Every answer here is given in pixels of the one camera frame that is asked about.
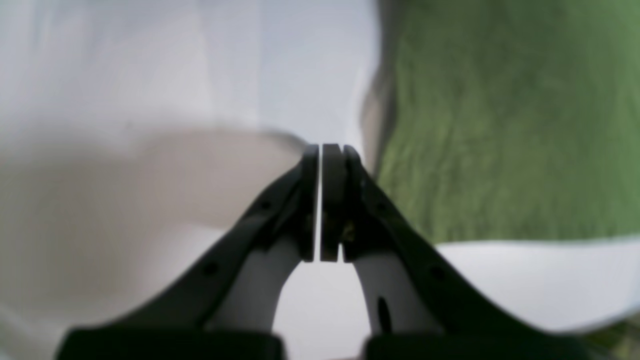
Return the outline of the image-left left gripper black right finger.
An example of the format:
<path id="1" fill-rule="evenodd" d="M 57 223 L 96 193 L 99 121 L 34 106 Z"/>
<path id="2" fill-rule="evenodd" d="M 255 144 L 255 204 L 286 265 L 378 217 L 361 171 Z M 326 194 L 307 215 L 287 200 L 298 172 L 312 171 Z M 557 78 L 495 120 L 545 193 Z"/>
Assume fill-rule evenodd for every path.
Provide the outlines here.
<path id="1" fill-rule="evenodd" d="M 362 360 L 588 360 L 478 292 L 413 230 L 352 146 L 322 146 L 321 260 L 353 264 L 372 331 Z"/>

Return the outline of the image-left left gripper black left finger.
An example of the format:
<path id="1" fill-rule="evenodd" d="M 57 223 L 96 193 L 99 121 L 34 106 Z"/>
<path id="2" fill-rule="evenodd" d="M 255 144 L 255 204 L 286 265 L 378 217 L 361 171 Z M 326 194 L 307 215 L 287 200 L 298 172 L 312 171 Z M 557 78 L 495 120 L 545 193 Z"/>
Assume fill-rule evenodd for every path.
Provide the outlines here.
<path id="1" fill-rule="evenodd" d="M 319 148 L 272 182 L 167 289 L 106 325 L 78 328 L 58 360 L 285 360 L 281 291 L 314 258 Z"/>

